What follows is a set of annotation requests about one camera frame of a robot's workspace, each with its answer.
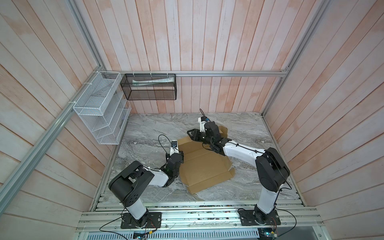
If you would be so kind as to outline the brown cardboard box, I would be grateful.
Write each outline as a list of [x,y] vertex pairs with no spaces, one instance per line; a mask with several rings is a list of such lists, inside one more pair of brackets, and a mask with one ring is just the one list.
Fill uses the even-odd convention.
[[190,194],[196,194],[235,176],[235,168],[229,157],[210,151],[202,142],[192,141],[189,136],[178,140],[179,150],[184,153],[180,166],[180,178]]

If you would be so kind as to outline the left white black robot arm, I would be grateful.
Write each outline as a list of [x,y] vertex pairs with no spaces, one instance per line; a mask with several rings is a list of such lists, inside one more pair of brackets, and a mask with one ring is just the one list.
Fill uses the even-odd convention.
[[109,189],[135,220],[141,220],[147,214],[140,199],[142,193],[148,186],[168,187],[179,176],[183,163],[183,152],[166,154],[166,163],[160,169],[134,161],[110,181]]

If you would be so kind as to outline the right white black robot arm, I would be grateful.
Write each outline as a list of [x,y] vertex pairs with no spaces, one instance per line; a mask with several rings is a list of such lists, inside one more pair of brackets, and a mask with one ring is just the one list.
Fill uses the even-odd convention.
[[254,166],[262,184],[260,199],[255,206],[255,216],[265,217],[275,210],[275,202],[281,187],[290,176],[290,170],[279,152],[274,148],[266,150],[248,147],[225,138],[215,122],[203,122],[203,127],[187,131],[191,140],[209,145],[210,150],[227,157],[233,157]]

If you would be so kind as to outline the left green circuit board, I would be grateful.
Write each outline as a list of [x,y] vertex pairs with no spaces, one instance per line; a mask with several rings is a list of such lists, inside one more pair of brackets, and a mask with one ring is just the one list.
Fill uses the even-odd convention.
[[134,240],[146,240],[147,234],[146,233],[133,233],[133,239]]

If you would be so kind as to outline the green circuit board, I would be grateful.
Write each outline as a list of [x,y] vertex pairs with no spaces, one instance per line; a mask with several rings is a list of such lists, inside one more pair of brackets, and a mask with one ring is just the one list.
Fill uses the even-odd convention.
[[134,240],[146,240],[147,234],[146,233],[133,233],[133,239]]
[[276,234],[267,230],[267,229],[258,229],[259,231],[259,240],[275,240]]

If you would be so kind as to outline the white paper in black basket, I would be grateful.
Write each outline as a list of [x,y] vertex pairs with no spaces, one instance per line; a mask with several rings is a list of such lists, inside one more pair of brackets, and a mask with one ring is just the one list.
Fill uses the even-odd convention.
[[174,77],[168,77],[168,78],[154,78],[154,79],[146,79],[146,78],[140,78],[140,79],[133,79],[132,80],[132,86],[133,87],[169,87],[172,86],[175,82]]

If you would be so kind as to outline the right green circuit board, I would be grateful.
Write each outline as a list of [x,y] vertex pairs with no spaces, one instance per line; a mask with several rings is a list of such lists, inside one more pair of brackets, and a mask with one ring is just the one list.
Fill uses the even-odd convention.
[[259,240],[275,240],[276,234],[267,230],[267,229],[258,229],[259,231]]

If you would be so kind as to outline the aluminium mounting rail frame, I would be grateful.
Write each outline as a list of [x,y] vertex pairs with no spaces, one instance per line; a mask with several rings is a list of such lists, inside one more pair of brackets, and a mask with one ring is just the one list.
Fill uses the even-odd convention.
[[[162,213],[161,230],[228,229],[241,228],[238,209],[253,210],[256,201],[202,201],[145,203],[149,212]],[[320,213],[315,207],[305,207],[301,200],[278,200],[278,215],[282,227],[322,226]],[[120,204],[99,203],[94,212],[84,212],[77,232],[95,232],[99,229],[120,229]]]

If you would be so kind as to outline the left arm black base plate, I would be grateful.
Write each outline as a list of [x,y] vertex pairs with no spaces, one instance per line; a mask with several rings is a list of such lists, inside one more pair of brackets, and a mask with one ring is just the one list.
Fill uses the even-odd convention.
[[136,229],[136,228],[154,228],[161,227],[162,213],[161,212],[146,212],[140,219],[136,220],[131,213],[125,213],[122,216],[121,229]]

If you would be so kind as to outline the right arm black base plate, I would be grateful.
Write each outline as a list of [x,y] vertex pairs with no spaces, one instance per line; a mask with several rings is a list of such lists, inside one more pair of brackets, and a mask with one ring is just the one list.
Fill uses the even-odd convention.
[[276,209],[269,214],[265,214],[258,208],[254,210],[245,210],[240,208],[237,210],[242,226],[279,226],[281,225],[280,217]]

